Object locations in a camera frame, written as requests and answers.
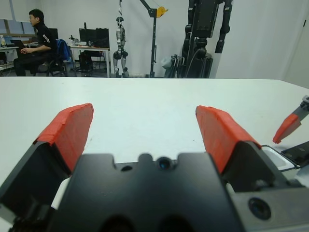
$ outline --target humanoid robot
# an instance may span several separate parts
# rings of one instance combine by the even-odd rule
[[[126,31],[125,28],[122,26],[123,20],[124,19],[122,17],[118,17],[116,20],[118,23],[118,29],[116,31],[118,50],[114,52],[113,55],[114,71],[116,77],[121,77],[119,75],[118,60],[121,60],[121,65],[123,69],[122,77],[129,77],[129,72],[126,67],[126,57],[128,56],[128,53],[124,49],[124,46],[126,44]]]

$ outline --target window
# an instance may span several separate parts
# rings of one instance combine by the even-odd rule
[[[30,23],[0,19],[0,35],[34,37],[35,30]]]
[[[0,34],[6,34],[4,19],[0,19]]]
[[[7,20],[11,34],[24,34],[22,24],[20,22]]]
[[[28,34],[28,35],[34,35],[35,34],[34,28],[31,25],[31,23],[22,23],[22,24],[23,24],[23,27],[24,27],[24,33],[25,34]]]

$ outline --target white table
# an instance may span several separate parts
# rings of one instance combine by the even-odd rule
[[[0,47],[0,52],[5,52],[7,58],[8,58],[9,53],[12,53],[11,62],[8,62],[7,64],[0,65],[0,71],[14,67],[13,59],[17,58],[17,53],[16,53],[17,48],[18,47]]]
[[[298,145],[309,140],[309,117],[280,145],[272,138],[306,94],[308,89],[279,80],[0,77],[0,184],[56,114],[70,106],[90,102],[95,110],[84,153],[112,153],[119,163],[137,161],[144,152],[154,159],[204,152],[198,105],[229,112],[262,145]],[[0,220],[0,231],[8,228]]]
[[[110,74],[110,57],[109,57],[109,48],[103,48],[103,47],[88,47],[88,46],[74,46],[70,45],[71,50],[79,50],[79,51],[96,51],[96,52],[105,52],[104,56],[106,59],[106,67],[107,67],[107,77],[109,78],[111,76]]]

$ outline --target person's arm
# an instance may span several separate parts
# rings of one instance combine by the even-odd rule
[[[22,54],[27,54],[27,53],[33,53],[33,52],[45,52],[51,50],[50,47],[42,45],[40,47],[35,47],[35,48],[23,48],[20,50]]]

